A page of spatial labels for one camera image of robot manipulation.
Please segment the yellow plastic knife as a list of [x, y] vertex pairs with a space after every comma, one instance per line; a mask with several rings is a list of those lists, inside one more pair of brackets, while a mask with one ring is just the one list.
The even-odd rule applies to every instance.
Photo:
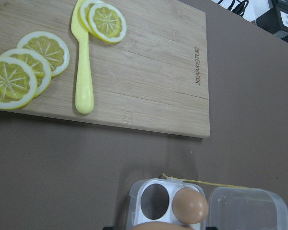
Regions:
[[94, 94], [90, 68], [89, 35], [80, 17], [82, 3], [84, 3], [83, 0], [76, 2], [71, 21], [71, 32], [79, 44], [75, 107], [79, 113], [88, 114], [94, 108]]

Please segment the lemon slice near knife tip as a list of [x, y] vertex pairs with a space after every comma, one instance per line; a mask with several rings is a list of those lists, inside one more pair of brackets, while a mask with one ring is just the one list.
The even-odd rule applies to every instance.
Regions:
[[119, 43], [127, 33], [124, 16], [107, 3], [94, 4], [88, 13], [88, 22], [94, 35], [108, 43]]

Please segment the brown egg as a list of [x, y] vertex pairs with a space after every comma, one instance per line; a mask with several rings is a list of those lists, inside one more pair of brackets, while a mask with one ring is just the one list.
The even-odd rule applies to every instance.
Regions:
[[176, 224], [158, 222], [158, 221], [141, 223], [131, 228], [131, 230], [183, 230], [183, 229], [184, 229], [183, 227]]
[[208, 215], [208, 202], [205, 197], [191, 188], [180, 189], [173, 198], [174, 216], [185, 224], [197, 224]]

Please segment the lemon slice front of stack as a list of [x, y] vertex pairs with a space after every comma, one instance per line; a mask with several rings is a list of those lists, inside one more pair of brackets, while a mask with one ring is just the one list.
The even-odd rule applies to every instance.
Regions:
[[32, 69], [23, 61], [0, 56], [0, 109], [17, 109], [28, 104], [37, 90]]

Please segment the clear plastic egg box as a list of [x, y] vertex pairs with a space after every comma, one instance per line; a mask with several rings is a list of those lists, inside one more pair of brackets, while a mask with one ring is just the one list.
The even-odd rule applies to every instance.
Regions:
[[173, 213], [176, 193], [190, 188], [204, 194], [189, 180], [164, 177], [140, 180], [129, 191], [126, 229], [143, 223], [164, 222], [190, 230], [288, 230], [288, 208], [277, 194], [238, 186], [218, 186], [208, 199], [208, 215], [200, 223], [188, 224]]

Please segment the lemon slice of stack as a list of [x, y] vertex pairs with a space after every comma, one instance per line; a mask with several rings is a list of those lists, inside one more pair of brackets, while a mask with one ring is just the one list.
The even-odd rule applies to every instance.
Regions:
[[0, 109], [17, 109], [28, 104], [37, 90], [32, 69], [23, 61], [0, 56]]
[[49, 86], [51, 82], [51, 68], [41, 54], [30, 49], [14, 48], [2, 53], [1, 56], [19, 59], [31, 68], [37, 81], [37, 89], [34, 97], [41, 95]]
[[20, 39], [16, 47], [29, 49], [43, 56], [50, 66], [52, 77], [65, 71], [70, 61], [70, 53], [66, 43], [50, 32], [35, 31], [26, 34]]

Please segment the wooden cutting board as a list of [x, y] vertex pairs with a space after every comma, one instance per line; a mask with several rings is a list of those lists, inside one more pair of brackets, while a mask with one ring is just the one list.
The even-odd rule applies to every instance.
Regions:
[[111, 0], [127, 22], [116, 44], [89, 37], [94, 109], [75, 108], [73, 0], [0, 0], [0, 55], [33, 31], [68, 46], [70, 62], [18, 113], [189, 137], [210, 135], [206, 15], [177, 0]]

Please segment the black power adapter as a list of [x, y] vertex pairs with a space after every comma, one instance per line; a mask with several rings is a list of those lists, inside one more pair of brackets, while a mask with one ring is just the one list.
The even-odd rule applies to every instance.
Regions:
[[288, 0], [273, 0], [273, 7], [256, 19], [256, 25], [288, 43]]

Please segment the lemon slice back of stack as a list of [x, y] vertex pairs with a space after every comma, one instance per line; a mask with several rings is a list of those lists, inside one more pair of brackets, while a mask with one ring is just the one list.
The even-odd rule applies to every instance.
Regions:
[[29, 49], [43, 56], [50, 66], [52, 77], [65, 71], [70, 61], [70, 53], [66, 43], [50, 32], [35, 31], [26, 34], [20, 39], [16, 47]]

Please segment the lemon slice middle of stack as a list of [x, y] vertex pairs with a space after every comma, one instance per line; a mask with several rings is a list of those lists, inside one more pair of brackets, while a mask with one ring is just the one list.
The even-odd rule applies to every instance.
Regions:
[[37, 81], [37, 89], [34, 97], [41, 95], [49, 86], [51, 82], [51, 68], [41, 54], [30, 49], [14, 48], [2, 53], [1, 56], [19, 59], [31, 68]]

